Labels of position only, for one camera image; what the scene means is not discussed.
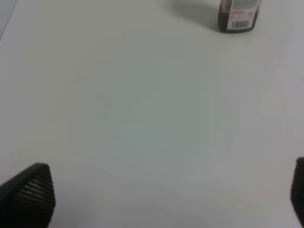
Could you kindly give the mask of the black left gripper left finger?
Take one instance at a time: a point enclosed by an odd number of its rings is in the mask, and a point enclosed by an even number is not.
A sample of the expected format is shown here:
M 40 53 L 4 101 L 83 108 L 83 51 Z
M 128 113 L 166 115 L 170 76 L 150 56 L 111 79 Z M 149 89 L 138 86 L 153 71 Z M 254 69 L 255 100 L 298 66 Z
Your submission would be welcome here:
M 55 206 L 48 164 L 35 163 L 0 186 L 2 228 L 47 228 Z

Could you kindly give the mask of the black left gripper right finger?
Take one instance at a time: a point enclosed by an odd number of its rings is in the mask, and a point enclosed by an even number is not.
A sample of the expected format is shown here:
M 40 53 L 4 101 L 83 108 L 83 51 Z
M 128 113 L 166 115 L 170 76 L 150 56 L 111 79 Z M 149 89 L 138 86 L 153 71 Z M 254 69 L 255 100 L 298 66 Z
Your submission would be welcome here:
M 299 157 L 296 160 L 293 181 L 290 191 L 290 200 L 294 212 L 304 227 L 304 158 Z

